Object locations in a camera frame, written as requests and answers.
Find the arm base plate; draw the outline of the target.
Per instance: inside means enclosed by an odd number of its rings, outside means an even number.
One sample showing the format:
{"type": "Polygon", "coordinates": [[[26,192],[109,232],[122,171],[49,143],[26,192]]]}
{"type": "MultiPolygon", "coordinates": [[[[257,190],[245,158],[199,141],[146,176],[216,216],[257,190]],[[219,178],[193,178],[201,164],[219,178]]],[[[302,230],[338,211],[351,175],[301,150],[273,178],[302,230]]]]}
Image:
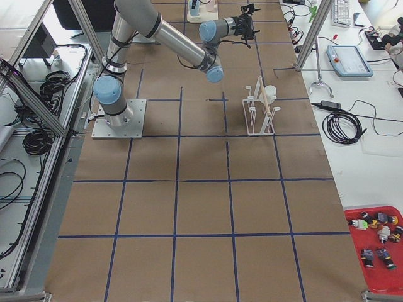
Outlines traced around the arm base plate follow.
{"type": "Polygon", "coordinates": [[[136,32],[132,43],[137,43],[137,44],[157,44],[156,40],[154,38],[146,38],[145,36],[141,35],[139,32],[136,32]]]}
{"type": "Polygon", "coordinates": [[[117,116],[106,115],[102,105],[94,122],[93,139],[141,139],[144,127],[146,99],[126,99],[126,110],[117,116]]]}

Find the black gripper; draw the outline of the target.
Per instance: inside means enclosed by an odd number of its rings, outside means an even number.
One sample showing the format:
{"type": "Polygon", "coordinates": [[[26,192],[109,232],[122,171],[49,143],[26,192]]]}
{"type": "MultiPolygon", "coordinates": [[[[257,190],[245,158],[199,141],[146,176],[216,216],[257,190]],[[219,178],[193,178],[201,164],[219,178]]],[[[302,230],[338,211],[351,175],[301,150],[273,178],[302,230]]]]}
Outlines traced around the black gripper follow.
{"type": "Polygon", "coordinates": [[[249,40],[255,39],[256,33],[259,33],[259,30],[254,31],[252,26],[252,14],[259,10],[259,8],[255,7],[254,3],[241,6],[242,15],[234,18],[234,35],[241,36],[242,44],[247,48],[251,48],[249,40]]]}

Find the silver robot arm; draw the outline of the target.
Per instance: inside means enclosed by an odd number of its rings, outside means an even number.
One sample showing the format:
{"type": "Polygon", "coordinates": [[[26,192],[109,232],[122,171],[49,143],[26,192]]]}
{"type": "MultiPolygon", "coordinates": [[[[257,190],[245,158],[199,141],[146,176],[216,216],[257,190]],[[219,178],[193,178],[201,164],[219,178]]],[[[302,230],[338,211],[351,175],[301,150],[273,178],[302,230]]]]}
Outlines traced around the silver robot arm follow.
{"type": "Polygon", "coordinates": [[[252,15],[257,8],[253,4],[241,7],[239,16],[202,23],[199,35],[203,45],[200,47],[164,21],[150,1],[115,1],[114,7],[116,15],[108,51],[102,60],[103,69],[93,86],[94,95],[104,111],[103,118],[111,128],[125,126],[134,117],[123,95],[123,79],[127,71],[126,53],[136,34],[167,46],[189,62],[192,69],[204,72],[209,82],[216,83],[224,76],[218,55],[222,39],[239,36],[247,45],[256,33],[252,15]]]}

